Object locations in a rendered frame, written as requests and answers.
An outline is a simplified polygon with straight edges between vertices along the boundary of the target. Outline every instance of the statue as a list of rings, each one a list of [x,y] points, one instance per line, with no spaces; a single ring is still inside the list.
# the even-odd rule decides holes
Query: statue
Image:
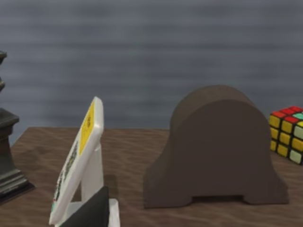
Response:
[[[7,54],[0,51],[0,65],[6,57]],[[4,87],[0,77],[0,92]],[[10,152],[9,135],[18,122],[19,117],[0,108],[0,205],[35,188],[15,167]]]

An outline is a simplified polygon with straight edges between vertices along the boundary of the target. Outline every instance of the gray background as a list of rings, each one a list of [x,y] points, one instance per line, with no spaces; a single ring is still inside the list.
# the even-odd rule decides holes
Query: gray background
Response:
[[[166,128],[196,87],[231,85],[268,115],[301,105],[302,0],[0,0],[0,105],[29,126]]]

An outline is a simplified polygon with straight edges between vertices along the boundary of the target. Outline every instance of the cube face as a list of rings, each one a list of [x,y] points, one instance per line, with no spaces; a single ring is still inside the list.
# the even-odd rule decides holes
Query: cube face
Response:
[[[291,106],[269,117],[270,150],[303,165],[303,108]]]

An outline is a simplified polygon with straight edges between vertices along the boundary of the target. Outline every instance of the brown tabletop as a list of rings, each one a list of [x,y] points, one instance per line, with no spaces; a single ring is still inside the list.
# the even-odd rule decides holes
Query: brown tabletop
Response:
[[[46,227],[54,186],[78,129],[29,128],[13,146],[17,167],[37,187],[0,207],[1,227]],[[252,206],[202,199],[176,209],[143,208],[142,179],[166,130],[108,129],[102,137],[105,182],[120,203],[122,227],[303,227],[303,167],[272,154],[289,186],[289,205]]]

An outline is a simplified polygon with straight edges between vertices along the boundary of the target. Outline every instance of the pedestal base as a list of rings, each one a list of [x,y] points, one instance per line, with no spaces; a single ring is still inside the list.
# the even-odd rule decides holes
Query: pedestal base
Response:
[[[17,169],[0,175],[0,205],[35,189]]]

